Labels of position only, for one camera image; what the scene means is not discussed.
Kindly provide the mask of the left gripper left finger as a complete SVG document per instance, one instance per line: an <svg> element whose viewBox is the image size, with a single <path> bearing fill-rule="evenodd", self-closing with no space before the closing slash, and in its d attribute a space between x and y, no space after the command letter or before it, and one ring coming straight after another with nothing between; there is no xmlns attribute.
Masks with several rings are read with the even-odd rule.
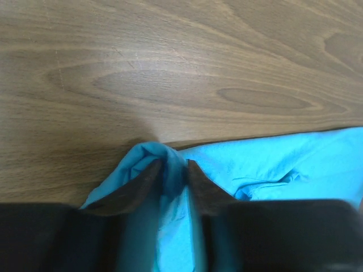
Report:
<svg viewBox="0 0 363 272"><path fill-rule="evenodd" d="M78 209L61 203L1 204L2 271L151 271L162 162Z"/></svg>

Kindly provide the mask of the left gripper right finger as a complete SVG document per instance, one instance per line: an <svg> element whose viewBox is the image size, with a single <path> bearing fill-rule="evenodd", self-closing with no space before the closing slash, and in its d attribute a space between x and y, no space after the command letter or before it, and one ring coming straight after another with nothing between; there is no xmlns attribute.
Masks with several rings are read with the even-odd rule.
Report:
<svg viewBox="0 0 363 272"><path fill-rule="evenodd" d="M361 271L362 216L335 199L240 201L190 160L196 271Z"/></svg>

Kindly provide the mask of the turquoise t shirt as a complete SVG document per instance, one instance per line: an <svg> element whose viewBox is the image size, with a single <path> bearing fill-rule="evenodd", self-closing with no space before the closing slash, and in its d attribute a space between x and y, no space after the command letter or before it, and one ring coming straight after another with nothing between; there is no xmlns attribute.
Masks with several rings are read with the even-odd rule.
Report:
<svg viewBox="0 0 363 272"><path fill-rule="evenodd" d="M183 172L194 160L209 179L243 201L362 199L362 128L206 144L175 150L159 142L135 145L87 197L89 205L165 162L154 271L194 271L188 190Z"/></svg>

